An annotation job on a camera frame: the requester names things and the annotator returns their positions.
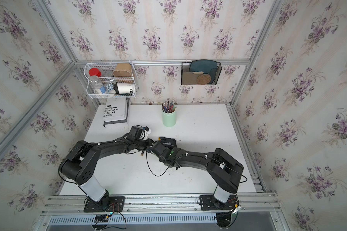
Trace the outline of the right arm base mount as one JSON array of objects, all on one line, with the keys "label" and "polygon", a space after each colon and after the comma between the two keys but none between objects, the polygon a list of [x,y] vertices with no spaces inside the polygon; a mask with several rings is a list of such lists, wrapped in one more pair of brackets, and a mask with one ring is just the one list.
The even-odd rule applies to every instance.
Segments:
[{"label": "right arm base mount", "polygon": [[215,199],[213,194],[200,195],[197,203],[200,205],[202,211],[230,211],[239,207],[239,199],[236,194],[230,194],[226,202],[220,202]]}]

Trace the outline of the black square alarm clock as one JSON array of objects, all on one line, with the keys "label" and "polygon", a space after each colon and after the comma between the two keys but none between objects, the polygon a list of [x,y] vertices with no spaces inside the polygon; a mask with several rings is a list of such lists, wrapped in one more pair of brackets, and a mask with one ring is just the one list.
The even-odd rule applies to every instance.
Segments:
[{"label": "black square alarm clock", "polygon": [[176,140],[173,138],[159,137],[159,142],[163,145],[169,146],[170,148],[177,147]]}]

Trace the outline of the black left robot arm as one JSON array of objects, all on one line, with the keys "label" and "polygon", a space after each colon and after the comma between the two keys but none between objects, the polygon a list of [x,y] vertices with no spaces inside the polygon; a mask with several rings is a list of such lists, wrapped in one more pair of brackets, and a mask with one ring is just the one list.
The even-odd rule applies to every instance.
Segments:
[{"label": "black left robot arm", "polygon": [[112,141],[86,142],[81,140],[66,154],[58,167],[58,173],[77,185],[89,200],[105,204],[109,192],[96,179],[94,172],[99,160],[112,155],[131,155],[145,152],[151,145],[148,140],[150,129],[132,126],[129,133]]}]

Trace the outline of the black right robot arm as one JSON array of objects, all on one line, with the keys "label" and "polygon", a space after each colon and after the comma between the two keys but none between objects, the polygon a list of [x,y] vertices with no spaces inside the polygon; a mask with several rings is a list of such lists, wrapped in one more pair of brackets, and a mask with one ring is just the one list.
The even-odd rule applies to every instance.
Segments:
[{"label": "black right robot arm", "polygon": [[214,198],[223,204],[230,195],[238,192],[241,183],[247,181],[243,176],[244,166],[221,148],[213,152],[199,153],[157,141],[147,152],[155,155],[168,168],[191,167],[208,172],[217,184]]}]

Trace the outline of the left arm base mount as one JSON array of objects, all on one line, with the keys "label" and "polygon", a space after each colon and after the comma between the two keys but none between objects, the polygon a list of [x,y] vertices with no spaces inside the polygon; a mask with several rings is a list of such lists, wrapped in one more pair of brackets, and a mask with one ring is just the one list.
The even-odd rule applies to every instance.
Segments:
[{"label": "left arm base mount", "polygon": [[99,202],[93,201],[89,196],[86,197],[84,213],[98,212],[122,212],[125,203],[125,196],[111,196],[106,191]]}]

